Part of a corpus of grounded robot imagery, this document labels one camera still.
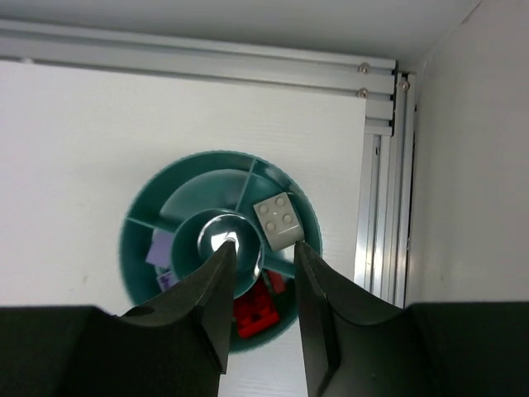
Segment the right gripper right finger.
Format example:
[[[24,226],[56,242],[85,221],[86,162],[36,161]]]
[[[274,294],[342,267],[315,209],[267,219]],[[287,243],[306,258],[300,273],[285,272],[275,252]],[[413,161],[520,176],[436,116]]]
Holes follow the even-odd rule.
[[[298,318],[311,396],[525,396],[525,302],[400,309],[295,246]]]

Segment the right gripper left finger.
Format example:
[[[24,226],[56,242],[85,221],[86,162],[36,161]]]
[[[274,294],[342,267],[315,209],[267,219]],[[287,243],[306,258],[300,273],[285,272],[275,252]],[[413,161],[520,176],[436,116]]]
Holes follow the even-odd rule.
[[[231,339],[236,249],[122,316],[94,306],[1,310],[4,396],[215,396]]]

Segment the large red lego brick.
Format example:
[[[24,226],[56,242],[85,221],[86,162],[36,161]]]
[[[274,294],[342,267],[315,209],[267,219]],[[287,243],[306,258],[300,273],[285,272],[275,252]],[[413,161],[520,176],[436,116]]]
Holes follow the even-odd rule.
[[[279,322],[280,316],[266,283],[258,279],[241,297],[235,299],[233,315],[237,334],[253,337]]]

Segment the purple lego brick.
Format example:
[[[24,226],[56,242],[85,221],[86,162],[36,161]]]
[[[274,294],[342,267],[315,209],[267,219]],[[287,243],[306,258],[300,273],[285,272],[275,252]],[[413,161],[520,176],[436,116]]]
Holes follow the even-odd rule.
[[[171,232],[154,230],[145,261],[150,265],[168,269],[173,239],[174,235]]]

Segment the small red lego brick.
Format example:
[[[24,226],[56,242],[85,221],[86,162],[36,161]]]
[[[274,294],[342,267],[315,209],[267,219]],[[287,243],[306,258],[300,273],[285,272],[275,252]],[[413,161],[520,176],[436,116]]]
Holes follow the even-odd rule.
[[[286,290],[284,278],[281,274],[272,270],[266,270],[264,278],[265,283],[273,294],[282,294]]]

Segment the white lego brick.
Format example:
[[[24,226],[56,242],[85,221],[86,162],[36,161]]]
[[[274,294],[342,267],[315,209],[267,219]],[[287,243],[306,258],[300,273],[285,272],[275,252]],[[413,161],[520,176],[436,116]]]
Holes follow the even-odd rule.
[[[286,193],[255,203],[253,209],[272,251],[282,251],[304,240],[303,227]]]

